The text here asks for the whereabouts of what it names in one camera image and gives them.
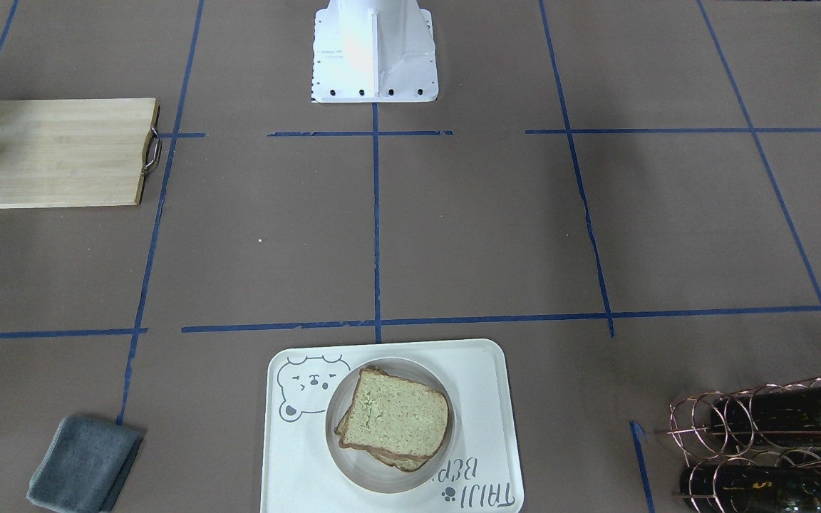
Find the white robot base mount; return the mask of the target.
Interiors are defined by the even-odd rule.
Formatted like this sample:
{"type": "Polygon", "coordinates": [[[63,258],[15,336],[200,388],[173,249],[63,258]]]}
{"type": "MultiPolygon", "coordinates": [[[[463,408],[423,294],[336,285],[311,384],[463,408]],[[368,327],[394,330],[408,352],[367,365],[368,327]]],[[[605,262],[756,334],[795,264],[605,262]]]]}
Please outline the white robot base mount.
{"type": "Polygon", "coordinates": [[[433,102],[433,17],[416,1],[330,1],[315,13],[312,102],[433,102]]]}

